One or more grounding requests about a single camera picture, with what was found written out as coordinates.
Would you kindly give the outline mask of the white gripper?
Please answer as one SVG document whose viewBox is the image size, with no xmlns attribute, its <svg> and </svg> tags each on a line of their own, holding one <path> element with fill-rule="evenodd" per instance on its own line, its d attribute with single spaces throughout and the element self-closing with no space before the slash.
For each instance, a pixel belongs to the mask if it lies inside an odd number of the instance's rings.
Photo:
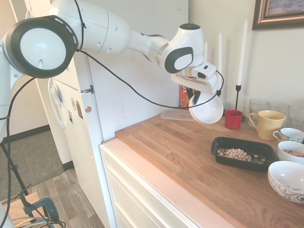
<svg viewBox="0 0 304 228">
<path fill-rule="evenodd" d="M 197 91 L 201 91 L 207 94 L 215 94 L 218 88 L 218 78 L 213 72 L 210 76 L 198 77 L 198 75 L 203 74 L 192 68 L 186 68 L 176 74 L 171 75 L 173 82 L 192 88 Z M 192 97 L 192 104 L 196 105 L 200 98 L 200 93 L 195 93 Z"/>
</svg>

